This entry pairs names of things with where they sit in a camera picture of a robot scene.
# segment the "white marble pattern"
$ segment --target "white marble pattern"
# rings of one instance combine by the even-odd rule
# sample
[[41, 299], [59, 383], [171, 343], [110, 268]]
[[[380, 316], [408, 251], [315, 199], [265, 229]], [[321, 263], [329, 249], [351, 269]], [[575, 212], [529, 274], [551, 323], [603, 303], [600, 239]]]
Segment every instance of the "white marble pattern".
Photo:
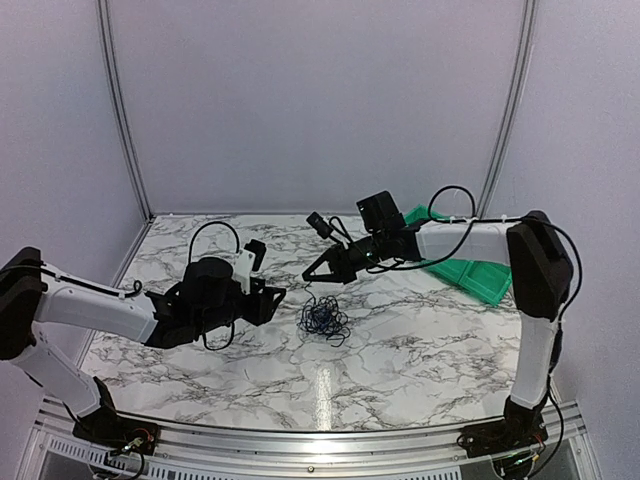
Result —
[[[472, 420], [502, 411], [515, 373], [520, 323], [509, 299], [491, 308], [423, 271], [361, 273], [347, 285], [314, 284], [349, 315], [339, 348], [301, 334], [309, 298], [301, 272], [330, 246], [302, 215], [165, 216], [154, 223], [131, 265], [134, 279], [165, 291], [180, 280], [189, 240], [206, 220], [225, 219], [243, 243], [267, 244], [259, 276], [288, 289], [275, 318], [236, 322], [221, 352], [200, 343], [145, 348], [98, 333], [83, 368], [109, 386], [118, 408], [218, 426], [295, 430], [375, 430]], [[346, 218], [352, 232], [361, 220]], [[195, 256], [228, 255], [233, 239], [210, 227]], [[224, 342], [228, 329], [209, 335]]]

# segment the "green tray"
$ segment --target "green tray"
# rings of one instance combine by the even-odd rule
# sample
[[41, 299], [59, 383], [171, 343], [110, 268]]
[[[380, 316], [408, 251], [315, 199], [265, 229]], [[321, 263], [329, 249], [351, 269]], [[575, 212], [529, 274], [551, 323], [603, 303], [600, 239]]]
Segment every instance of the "green tray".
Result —
[[[433, 218], [447, 218], [433, 211], [431, 215]], [[427, 207], [418, 205], [405, 216], [405, 221], [409, 224], [428, 218]], [[502, 301], [511, 285], [511, 269], [497, 263], [447, 260], [425, 270], [449, 283], [459, 285], [474, 297], [494, 307]]]

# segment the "tangled black wire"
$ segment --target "tangled black wire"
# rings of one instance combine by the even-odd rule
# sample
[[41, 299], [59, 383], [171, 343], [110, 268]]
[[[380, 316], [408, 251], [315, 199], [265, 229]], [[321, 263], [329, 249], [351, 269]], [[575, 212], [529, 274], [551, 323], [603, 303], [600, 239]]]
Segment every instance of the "tangled black wire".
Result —
[[349, 317], [340, 311], [336, 297], [330, 295], [317, 299], [308, 287], [307, 285], [304, 289], [311, 298], [302, 307], [298, 328], [307, 333], [322, 335], [332, 347], [340, 347], [351, 336], [351, 330], [347, 327]]

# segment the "green basket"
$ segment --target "green basket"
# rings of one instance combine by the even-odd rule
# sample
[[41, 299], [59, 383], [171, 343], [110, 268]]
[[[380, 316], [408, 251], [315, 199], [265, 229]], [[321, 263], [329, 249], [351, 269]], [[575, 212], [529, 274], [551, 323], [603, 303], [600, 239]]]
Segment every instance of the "green basket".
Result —
[[[433, 211], [431, 215], [433, 218], [447, 218]], [[428, 218], [427, 207], [418, 205], [405, 216], [405, 221], [409, 224]], [[511, 269], [497, 263], [446, 260], [425, 270], [461, 286], [474, 297], [494, 307], [502, 301], [511, 285]]]

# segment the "robotic arm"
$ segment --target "robotic arm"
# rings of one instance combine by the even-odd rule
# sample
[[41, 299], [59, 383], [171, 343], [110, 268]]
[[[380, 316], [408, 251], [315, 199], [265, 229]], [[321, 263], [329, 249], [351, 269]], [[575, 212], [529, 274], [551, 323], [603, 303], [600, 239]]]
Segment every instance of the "robotic arm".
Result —
[[[469, 220], [407, 225], [386, 191], [357, 206], [370, 235], [347, 241], [346, 246], [332, 235], [345, 232], [327, 224], [315, 212], [307, 219], [321, 237], [333, 238], [336, 244], [303, 273], [303, 279], [347, 284], [356, 279], [357, 272], [380, 269], [379, 262], [391, 258], [412, 262], [456, 258], [510, 266], [522, 320], [515, 384], [505, 404], [504, 419], [466, 427], [459, 444], [469, 457], [477, 457], [533, 445], [538, 438], [546, 440], [541, 411], [548, 399], [549, 375], [560, 354], [558, 312], [567, 301], [573, 275], [570, 258], [547, 216], [533, 211], [513, 223], [482, 223], [476, 219], [473, 224]], [[316, 274], [323, 264], [331, 273]]]
[[157, 425], [120, 416], [104, 383], [51, 345], [41, 324], [77, 325], [163, 349], [204, 339], [238, 318], [262, 325], [286, 294], [251, 277], [265, 251], [263, 243], [252, 240], [235, 268], [205, 257], [190, 263], [182, 282], [165, 294], [143, 294], [141, 285], [125, 293], [67, 275], [43, 263], [39, 250], [25, 248], [0, 270], [0, 360], [21, 368], [67, 405], [77, 417], [75, 436], [120, 448], [144, 431], [140, 448], [151, 454]]

